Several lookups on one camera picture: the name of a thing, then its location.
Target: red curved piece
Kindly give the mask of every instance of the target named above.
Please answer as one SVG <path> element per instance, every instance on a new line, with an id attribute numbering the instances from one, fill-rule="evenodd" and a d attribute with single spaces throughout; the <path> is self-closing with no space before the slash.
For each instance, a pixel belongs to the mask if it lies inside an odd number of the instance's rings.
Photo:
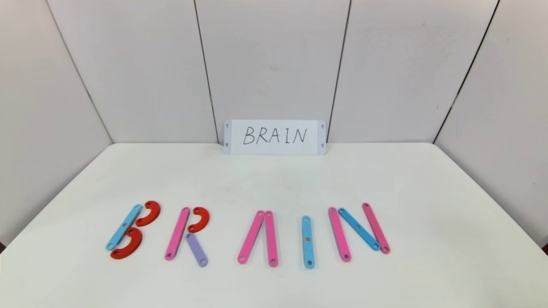
<path id="1" fill-rule="evenodd" d="M 158 217 L 158 215 L 160 215 L 160 205 L 156 201 L 147 201 L 145 203 L 145 208 L 150 209 L 150 213 L 143 218 L 139 218 L 135 222 L 135 225 L 137 227 L 148 225 L 149 223 L 153 222 Z"/>
<path id="2" fill-rule="evenodd" d="M 197 224 L 193 224 L 189 226 L 189 232 L 196 233 L 207 226 L 207 223 L 209 222 L 209 212 L 206 209 L 201 207 L 194 208 L 192 212 L 195 215 L 200 215 L 202 217 L 202 219 L 200 219 L 200 221 Z"/>
<path id="3" fill-rule="evenodd" d="M 142 233 L 141 231 L 139 231 L 139 229 L 133 227 L 129 228 L 125 234 L 127 234 L 132 240 L 124 248 L 114 249 L 110 253 L 110 257 L 112 257 L 113 259 L 123 259 L 131 255 L 135 250 L 137 250 L 137 247 L 141 245 Z"/>

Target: pink stick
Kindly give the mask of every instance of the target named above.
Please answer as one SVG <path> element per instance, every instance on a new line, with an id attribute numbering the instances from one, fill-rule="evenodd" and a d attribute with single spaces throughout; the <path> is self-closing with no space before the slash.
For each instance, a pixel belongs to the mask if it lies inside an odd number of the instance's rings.
<path id="1" fill-rule="evenodd" d="M 278 248 L 276 247 L 276 230 L 274 229 L 274 214 L 266 211 L 266 250 L 269 255 L 269 265 L 276 267 L 278 265 Z"/>
<path id="2" fill-rule="evenodd" d="M 352 260 L 352 255 L 350 254 L 350 249 L 346 243 L 346 237 L 344 236 L 343 226 L 341 226 L 339 212 L 337 212 L 337 209 L 333 207 L 329 208 L 327 212 L 329 213 L 329 219 L 331 220 L 333 234 L 335 234 L 335 241 L 337 242 L 341 259 L 344 262 L 350 262 L 350 260 Z"/>
<path id="3" fill-rule="evenodd" d="M 373 234 L 375 234 L 375 238 L 380 244 L 380 251 L 384 254 L 390 253 L 390 246 L 388 246 L 388 241 L 384 237 L 383 230 L 380 228 L 379 222 L 377 221 L 375 214 L 373 213 L 373 209 L 371 208 L 369 203 L 362 204 L 362 208 L 363 211 L 366 213 L 366 217 L 369 221 L 371 229 L 373 230 Z"/>
<path id="4" fill-rule="evenodd" d="M 251 253 L 253 245 L 255 244 L 255 240 L 257 239 L 257 235 L 259 234 L 259 230 L 261 229 L 264 215 L 265 212 L 263 212 L 262 210 L 258 211 L 255 215 L 255 219 L 253 219 L 251 228 L 249 228 L 246 240 L 243 242 L 242 249 L 240 250 L 240 254 L 238 255 L 238 263 L 245 264 L 247 262 L 249 254 Z"/>
<path id="5" fill-rule="evenodd" d="M 168 250 L 165 252 L 165 259 L 168 261 L 173 260 L 177 254 L 179 244 L 181 243 L 182 233 L 185 232 L 186 221 L 189 218 L 189 214 L 189 207 L 182 208 L 181 214 L 179 215 L 179 220 L 177 220 L 177 224 L 173 230 L 172 238 L 169 241 Z"/>

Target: paper sign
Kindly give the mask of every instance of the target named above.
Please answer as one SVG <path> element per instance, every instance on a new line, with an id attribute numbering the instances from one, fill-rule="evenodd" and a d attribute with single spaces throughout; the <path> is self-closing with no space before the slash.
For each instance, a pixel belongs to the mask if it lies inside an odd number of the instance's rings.
<path id="1" fill-rule="evenodd" d="M 323 155 L 326 124 L 304 120 L 228 120 L 224 150 L 227 154 Z"/>

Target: white backdrop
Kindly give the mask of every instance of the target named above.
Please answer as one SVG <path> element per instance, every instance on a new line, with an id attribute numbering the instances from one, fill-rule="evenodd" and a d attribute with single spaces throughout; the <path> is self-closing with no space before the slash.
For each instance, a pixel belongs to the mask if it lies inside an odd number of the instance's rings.
<path id="1" fill-rule="evenodd" d="M 436 141 L 539 245 L 548 242 L 548 2 L 501 1 Z"/>
<path id="2" fill-rule="evenodd" d="M 217 142 L 192 1 L 48 2 L 114 142 Z"/>
<path id="3" fill-rule="evenodd" d="M 197 0 L 219 140 L 228 119 L 329 123 L 348 0 Z"/>
<path id="4" fill-rule="evenodd" d="M 0 2 L 0 242 L 111 144 L 45 1 Z"/>
<path id="5" fill-rule="evenodd" d="M 24 3 L 0 2 L 11 238 L 110 143 L 101 119 L 114 142 L 217 142 L 239 118 L 331 120 L 330 142 L 432 142 L 497 1 Z M 437 144 L 542 244 L 547 8 L 503 4 Z"/>
<path id="6" fill-rule="evenodd" d="M 433 142 L 496 0 L 352 1 L 329 142 Z"/>

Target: wall seam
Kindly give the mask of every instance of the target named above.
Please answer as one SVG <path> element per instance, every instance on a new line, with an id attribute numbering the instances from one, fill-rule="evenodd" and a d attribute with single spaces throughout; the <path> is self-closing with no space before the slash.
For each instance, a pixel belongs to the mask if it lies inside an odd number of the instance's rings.
<path id="1" fill-rule="evenodd" d="M 329 116 L 329 126 L 327 126 L 326 143 L 329 140 L 329 132 L 331 132 L 331 123 L 333 121 L 333 109 L 335 109 L 335 98 L 337 96 L 337 87 L 339 86 L 339 75 L 341 73 L 341 64 L 343 63 L 344 44 L 346 41 L 346 31 L 348 30 L 348 20 L 350 19 L 350 9 L 352 8 L 352 0 L 348 3 L 348 13 L 346 14 L 346 25 L 344 27 L 344 35 L 342 36 L 341 56 L 339 58 L 339 68 L 337 69 L 337 79 L 335 81 L 335 92 L 333 93 L 333 103 L 331 104 L 331 114 Z"/>
<path id="2" fill-rule="evenodd" d="M 82 79 L 82 75 L 80 75 L 80 71 L 78 70 L 78 67 L 76 66 L 76 63 L 74 62 L 74 59 L 72 58 L 72 54 L 70 53 L 69 47 L 67 46 L 65 42 L 65 38 L 63 37 L 63 34 L 61 33 L 61 29 L 59 29 L 59 25 L 57 24 L 57 20 L 55 20 L 55 16 L 53 15 L 52 8 L 49 5 L 49 1 L 45 0 L 46 5 L 49 9 L 49 14 L 52 16 L 53 23 L 55 24 L 55 27 L 57 28 L 57 32 L 59 33 L 59 36 L 61 37 L 61 40 L 63 42 L 63 45 L 65 46 L 65 49 L 68 53 L 68 57 L 70 58 L 72 62 L 72 66 L 74 66 L 74 69 L 76 70 L 76 74 L 78 74 L 78 78 L 80 78 L 80 82 L 82 83 L 82 86 L 84 86 L 85 92 L 88 94 L 89 101 L 91 102 L 93 109 L 95 110 L 95 113 L 97 113 L 97 116 L 99 117 L 99 120 L 101 121 L 101 124 L 103 128 L 105 129 L 105 132 L 107 136 L 109 136 L 110 143 L 114 144 L 114 140 L 112 140 L 112 136 L 109 133 L 109 130 L 106 128 L 105 121 L 101 118 L 101 114 L 99 114 L 99 110 L 97 110 L 97 107 L 95 106 L 95 103 L 93 102 L 92 96 L 89 94 L 88 87 L 85 86 L 84 80 Z"/>
<path id="3" fill-rule="evenodd" d="M 436 137 L 434 138 L 433 144 L 436 143 L 436 140 L 439 137 L 440 132 L 443 129 L 443 126 L 445 125 L 445 122 L 447 121 L 447 118 L 449 117 L 449 114 L 451 113 L 451 110 L 453 109 L 453 106 L 455 105 L 456 99 L 459 97 L 460 91 L 463 89 L 464 83 L 466 82 L 466 79 L 468 78 L 468 74 L 470 73 L 470 70 L 472 69 L 472 66 L 474 65 L 474 62 L 476 61 L 476 57 L 478 56 L 478 53 L 480 52 L 481 46 L 483 44 L 483 40 L 485 39 L 485 36 L 487 35 L 487 32 L 489 31 L 489 27 L 491 26 L 491 22 L 493 21 L 493 17 L 495 17 L 496 9 L 499 7 L 500 0 L 497 0 L 495 9 L 493 10 L 493 14 L 491 15 L 491 19 L 489 19 L 489 23 L 487 24 L 487 28 L 485 29 L 485 32 L 483 33 L 483 37 L 481 38 L 481 41 L 479 42 L 478 49 L 476 49 L 476 54 L 472 58 L 472 62 L 470 63 L 470 66 L 468 67 L 468 70 L 466 71 L 466 75 L 464 75 L 463 82 L 460 84 L 459 90 L 456 92 L 455 99 L 453 99 L 453 103 L 451 104 L 451 107 L 449 107 L 449 110 L 447 111 L 447 114 L 445 118 L 443 119 L 442 125 L 439 127 L 438 133 L 436 134 Z"/>

